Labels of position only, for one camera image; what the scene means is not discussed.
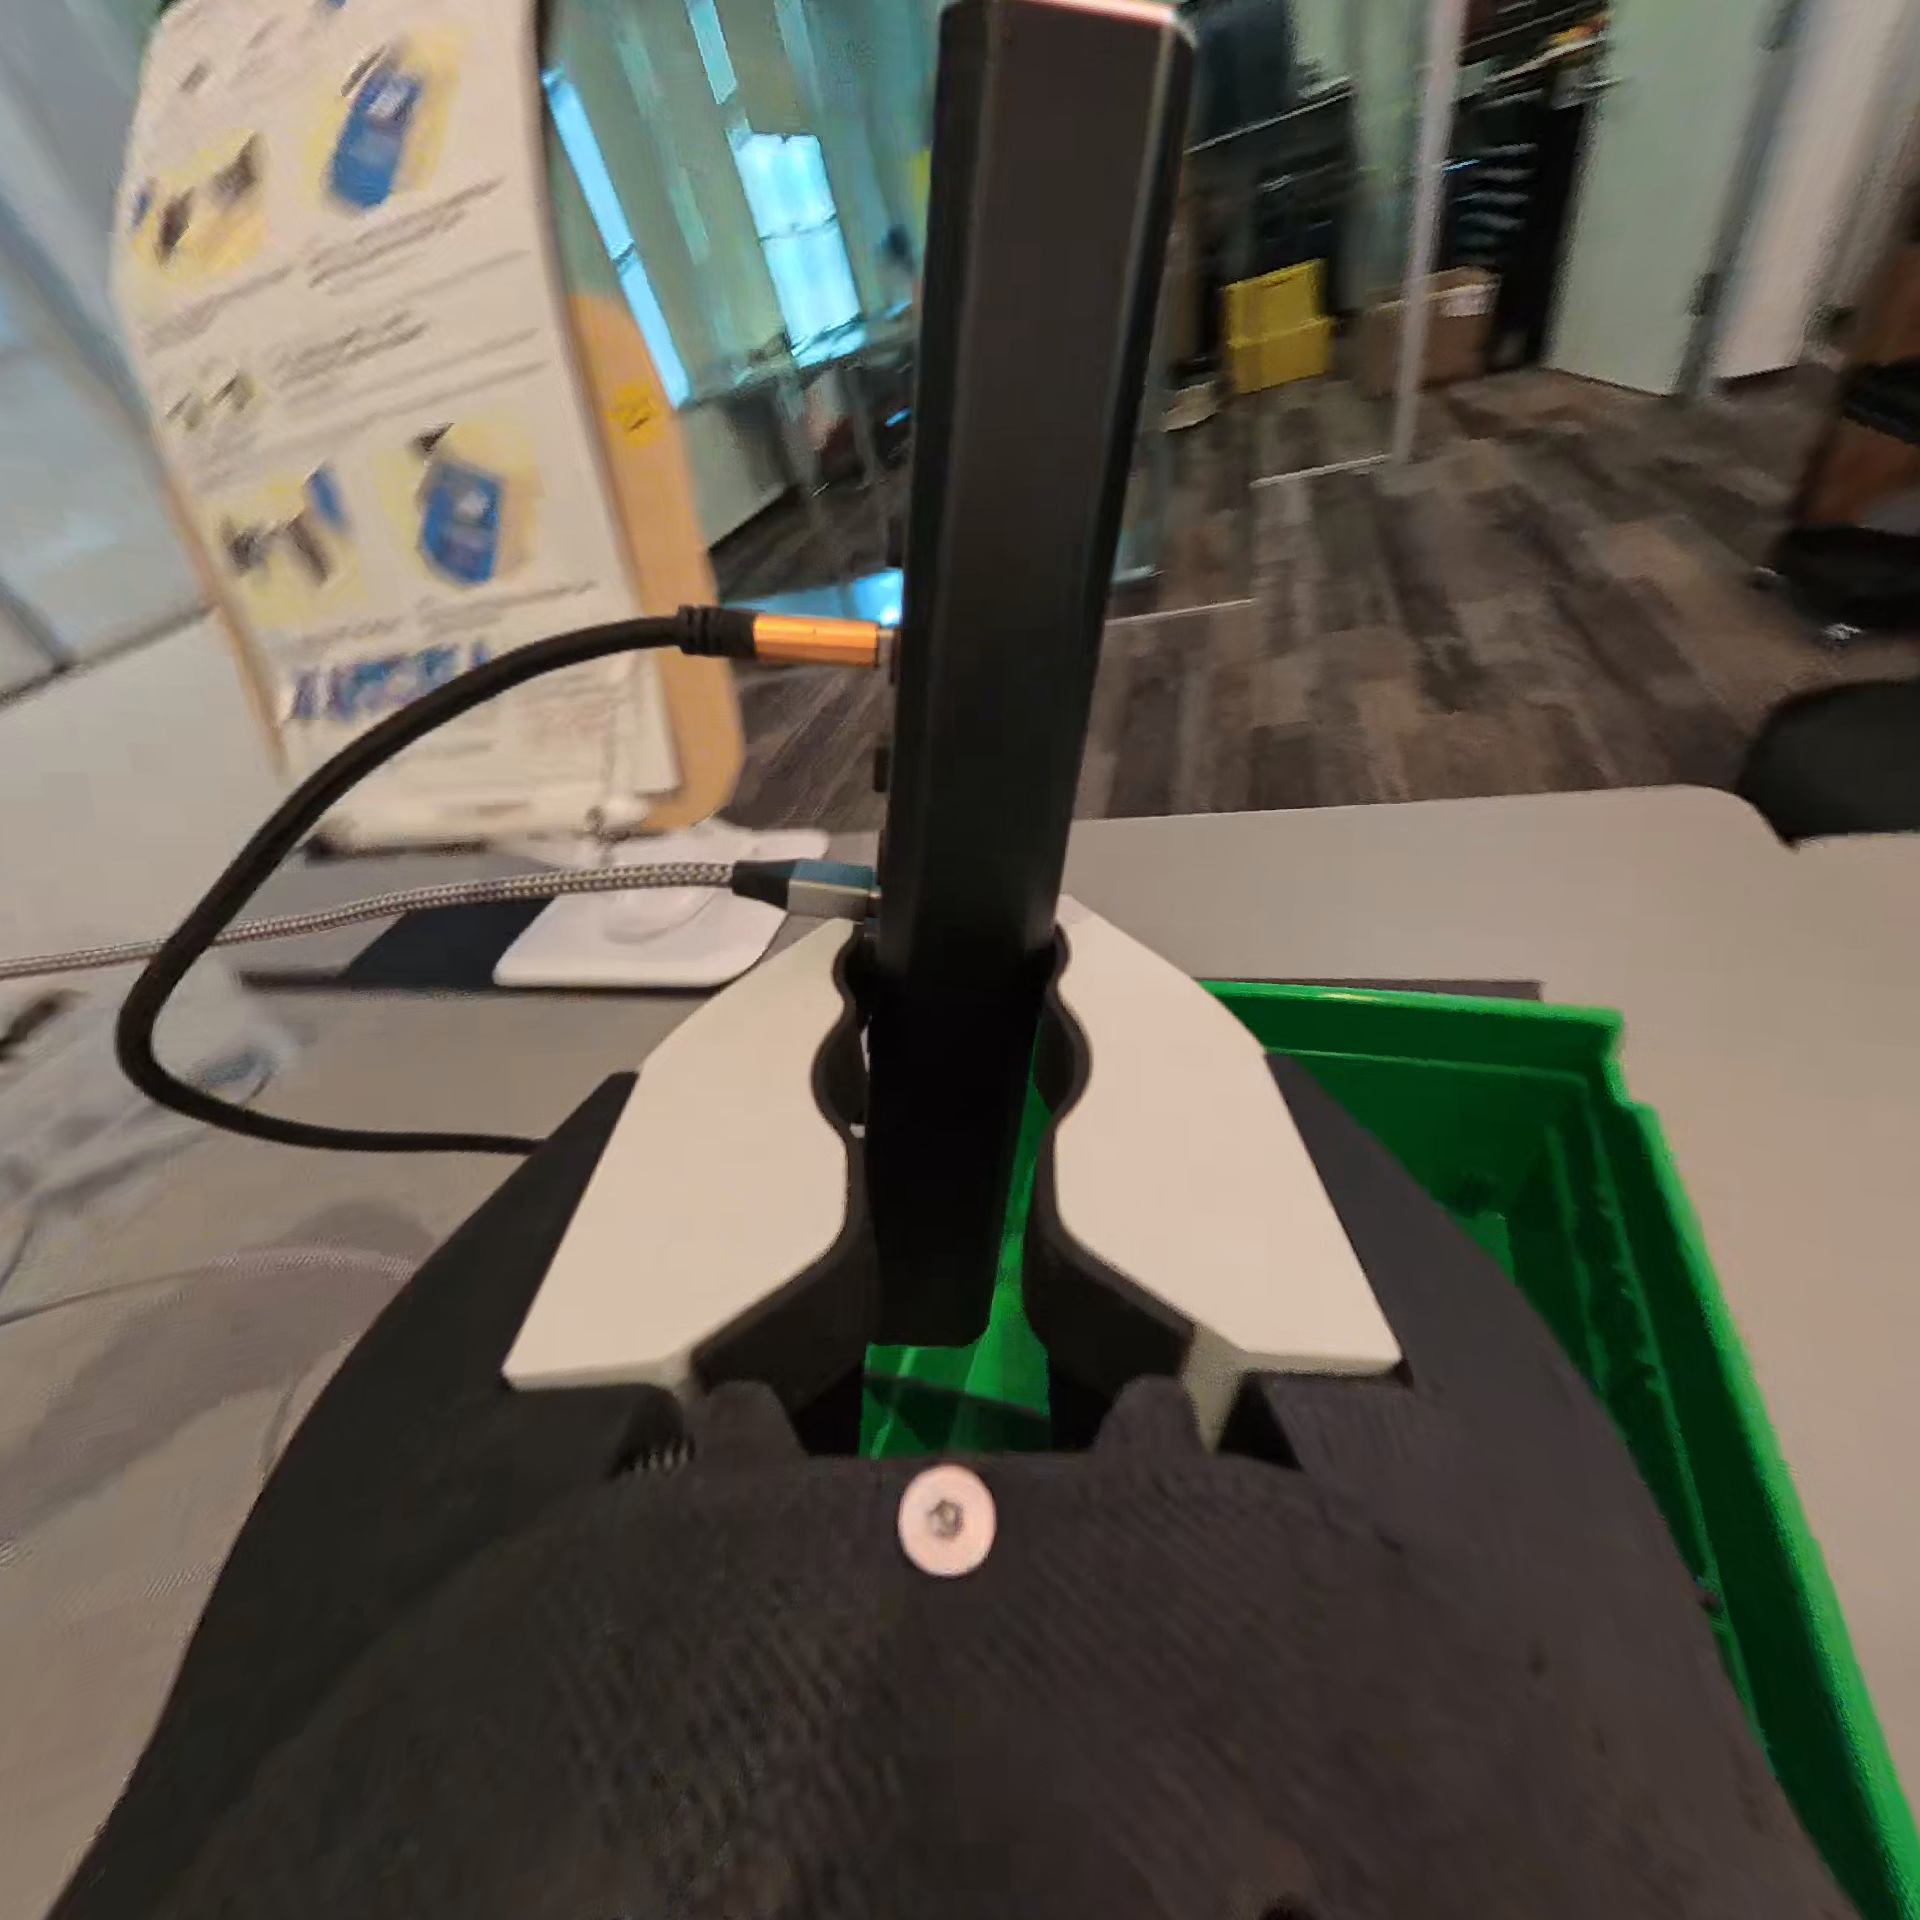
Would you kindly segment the cardboard box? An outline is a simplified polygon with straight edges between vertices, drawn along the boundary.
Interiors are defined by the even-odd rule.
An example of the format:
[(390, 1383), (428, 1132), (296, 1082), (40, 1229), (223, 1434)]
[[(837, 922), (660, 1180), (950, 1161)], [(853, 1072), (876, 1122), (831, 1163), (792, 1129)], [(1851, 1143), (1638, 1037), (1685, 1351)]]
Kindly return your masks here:
[[(1501, 276), (1483, 267), (1453, 267), (1428, 276), (1419, 388), (1443, 388), (1482, 377), (1491, 363)], [(1368, 305), (1357, 330), (1355, 383), (1365, 399), (1395, 399), (1402, 388), (1402, 333), (1406, 303)]]

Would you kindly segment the black office chair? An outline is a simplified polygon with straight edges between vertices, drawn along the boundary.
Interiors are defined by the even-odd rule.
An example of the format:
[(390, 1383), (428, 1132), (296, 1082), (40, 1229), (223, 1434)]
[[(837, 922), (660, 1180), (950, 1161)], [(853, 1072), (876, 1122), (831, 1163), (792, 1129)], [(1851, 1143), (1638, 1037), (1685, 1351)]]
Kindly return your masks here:
[(1734, 794), (1787, 847), (1917, 833), (1917, 679), (1781, 703), (1751, 738)]

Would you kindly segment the dark mat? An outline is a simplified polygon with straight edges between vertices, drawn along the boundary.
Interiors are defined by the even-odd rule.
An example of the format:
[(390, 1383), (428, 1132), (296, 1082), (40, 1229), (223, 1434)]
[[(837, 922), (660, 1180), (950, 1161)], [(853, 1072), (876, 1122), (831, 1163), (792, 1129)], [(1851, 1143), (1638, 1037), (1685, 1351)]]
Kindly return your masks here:
[(495, 994), (495, 965), (549, 901), (464, 904), (412, 912), (338, 968), (240, 968), (262, 992)]

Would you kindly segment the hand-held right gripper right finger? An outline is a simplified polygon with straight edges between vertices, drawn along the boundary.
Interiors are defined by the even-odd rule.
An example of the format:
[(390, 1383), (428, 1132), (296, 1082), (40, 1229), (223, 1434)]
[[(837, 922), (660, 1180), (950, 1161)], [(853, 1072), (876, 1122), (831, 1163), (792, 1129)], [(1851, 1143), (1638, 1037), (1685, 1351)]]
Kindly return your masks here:
[(1036, 1072), (1027, 1323), (1053, 1412), (1168, 1378), (1232, 1412), (1254, 1377), (1387, 1378), (1402, 1345), (1258, 1035), (1076, 901)]

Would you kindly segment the black shelving rack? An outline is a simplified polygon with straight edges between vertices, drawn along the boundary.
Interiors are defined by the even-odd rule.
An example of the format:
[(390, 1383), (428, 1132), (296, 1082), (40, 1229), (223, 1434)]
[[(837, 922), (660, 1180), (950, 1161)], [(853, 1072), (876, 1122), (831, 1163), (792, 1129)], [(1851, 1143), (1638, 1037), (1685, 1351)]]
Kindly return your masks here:
[(1486, 373), (1546, 360), (1590, 119), (1584, 44), (1467, 85), (1453, 111), (1439, 263), (1495, 281)]

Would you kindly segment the yellow storage bin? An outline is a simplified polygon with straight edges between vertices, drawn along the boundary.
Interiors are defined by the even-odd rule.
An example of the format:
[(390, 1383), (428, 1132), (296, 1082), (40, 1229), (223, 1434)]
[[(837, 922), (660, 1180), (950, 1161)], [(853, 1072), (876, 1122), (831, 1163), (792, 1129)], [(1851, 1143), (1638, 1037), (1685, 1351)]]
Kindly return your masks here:
[(1229, 396), (1269, 393), (1331, 371), (1334, 323), (1326, 296), (1320, 256), (1221, 287), (1221, 367)]

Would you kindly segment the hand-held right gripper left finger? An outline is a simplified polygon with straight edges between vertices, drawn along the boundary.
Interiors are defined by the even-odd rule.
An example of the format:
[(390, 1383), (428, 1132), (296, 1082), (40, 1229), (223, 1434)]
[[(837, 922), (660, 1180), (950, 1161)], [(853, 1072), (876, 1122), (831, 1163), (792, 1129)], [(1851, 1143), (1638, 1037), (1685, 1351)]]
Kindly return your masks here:
[(854, 945), (846, 922), (811, 931), (647, 1057), (503, 1360), (517, 1391), (758, 1383), (804, 1411), (862, 1371)]

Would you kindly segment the dark grey usb hub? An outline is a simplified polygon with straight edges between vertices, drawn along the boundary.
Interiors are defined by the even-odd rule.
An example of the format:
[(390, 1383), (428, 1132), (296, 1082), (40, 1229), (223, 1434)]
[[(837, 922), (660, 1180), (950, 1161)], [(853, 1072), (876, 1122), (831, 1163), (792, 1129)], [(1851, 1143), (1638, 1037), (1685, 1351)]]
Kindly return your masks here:
[(991, 1314), (1191, 83), (1168, 5), (941, 11), (864, 981), (886, 1347)]

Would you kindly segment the green plastic bin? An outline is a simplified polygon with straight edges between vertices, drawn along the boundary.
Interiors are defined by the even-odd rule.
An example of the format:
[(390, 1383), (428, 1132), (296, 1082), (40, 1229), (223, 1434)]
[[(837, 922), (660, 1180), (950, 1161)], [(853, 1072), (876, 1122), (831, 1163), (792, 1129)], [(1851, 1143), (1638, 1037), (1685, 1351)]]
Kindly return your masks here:
[(1036, 1037), (988, 1328), (870, 1349), (862, 1385), (860, 1453), (980, 1469), (1012, 1555), (950, 1647), (999, 1693), (952, 1711), (999, 1725), (964, 1805), (1034, 1815), (1027, 1745), (1143, 1867), (1221, 1847), (1259, 1915), (1915, 1915), (1914, 1820), (1618, 1019), (1199, 985), (1404, 1360), (1053, 1412)]

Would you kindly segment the poster display stand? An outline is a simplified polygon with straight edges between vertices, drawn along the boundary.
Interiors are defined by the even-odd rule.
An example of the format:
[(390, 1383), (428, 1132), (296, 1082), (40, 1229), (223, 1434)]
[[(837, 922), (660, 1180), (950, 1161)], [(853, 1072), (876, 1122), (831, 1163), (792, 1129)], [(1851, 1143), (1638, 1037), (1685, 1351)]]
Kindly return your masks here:
[[(167, 5), (140, 68), (112, 292), (189, 551), (290, 781), (525, 643), (716, 604), (666, 349), (549, 152), (539, 5)], [(562, 871), (815, 857), (722, 824), (732, 668), (623, 656), (414, 746), (330, 849), (499, 847)], [(504, 987), (710, 989), (780, 914), (565, 897)]]

